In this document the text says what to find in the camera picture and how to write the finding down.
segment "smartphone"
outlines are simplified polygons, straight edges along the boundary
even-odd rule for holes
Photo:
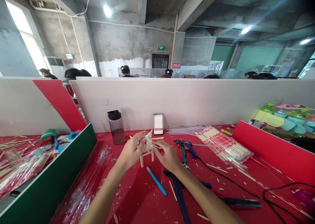
[[[163,134],[164,130],[164,113],[154,113],[153,114],[153,134],[160,135]]]

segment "glue gun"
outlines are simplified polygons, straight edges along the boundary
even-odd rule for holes
[[[184,141],[184,140],[172,140],[173,142],[175,142],[176,144],[178,145],[182,145],[184,146],[185,148],[188,148],[191,155],[193,156],[193,158],[198,158],[198,155],[196,154],[196,152],[193,150],[192,148],[192,143],[189,142],[189,141]]]

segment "green wall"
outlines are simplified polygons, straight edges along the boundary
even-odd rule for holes
[[[234,48],[234,46],[215,45],[211,61],[224,61],[222,70],[225,71],[229,66]]]
[[[236,66],[236,71],[247,71],[258,65],[274,65],[281,49],[245,47]]]

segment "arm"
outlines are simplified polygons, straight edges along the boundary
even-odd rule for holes
[[[164,150],[164,156],[157,148],[154,152],[162,165],[171,171],[189,190],[212,224],[244,222],[224,202],[204,187],[179,161],[175,149],[164,141],[153,142]]]
[[[112,206],[119,183],[127,170],[136,164],[145,144],[144,132],[137,133],[126,143],[116,164],[108,173],[80,224],[104,224]]]

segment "air conditioner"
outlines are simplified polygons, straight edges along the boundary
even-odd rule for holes
[[[45,57],[45,61],[46,64],[50,66],[52,74],[59,80],[62,80],[66,71],[63,59],[56,57]]]

